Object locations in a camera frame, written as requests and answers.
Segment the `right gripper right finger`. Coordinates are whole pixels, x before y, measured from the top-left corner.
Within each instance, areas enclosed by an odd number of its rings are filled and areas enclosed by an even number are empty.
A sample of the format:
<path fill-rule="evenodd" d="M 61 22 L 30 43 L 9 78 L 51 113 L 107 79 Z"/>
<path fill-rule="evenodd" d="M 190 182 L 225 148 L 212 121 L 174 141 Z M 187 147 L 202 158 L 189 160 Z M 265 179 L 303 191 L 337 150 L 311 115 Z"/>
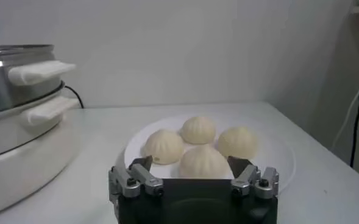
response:
<path fill-rule="evenodd" d="M 233 196 L 246 197 L 251 192 L 262 200 L 278 196 L 279 173 L 275 168 L 267 167 L 261 175 L 261 170 L 248 159 L 229 156 L 227 161 L 235 177 L 230 182 Z"/>

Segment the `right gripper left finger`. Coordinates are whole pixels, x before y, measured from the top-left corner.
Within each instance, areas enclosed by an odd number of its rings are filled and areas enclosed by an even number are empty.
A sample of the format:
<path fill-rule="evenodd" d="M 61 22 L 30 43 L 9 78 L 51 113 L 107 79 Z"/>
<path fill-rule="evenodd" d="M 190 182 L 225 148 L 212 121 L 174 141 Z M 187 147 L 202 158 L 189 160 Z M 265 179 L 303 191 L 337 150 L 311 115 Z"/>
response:
<path fill-rule="evenodd" d="M 162 197 L 164 184 L 161 178 L 153 176 L 149 170 L 152 156 L 134 159 L 128 169 L 113 166 L 108 171 L 108 197 L 114 203 L 119 196 L 137 198 L 144 192 L 153 197 Z"/>

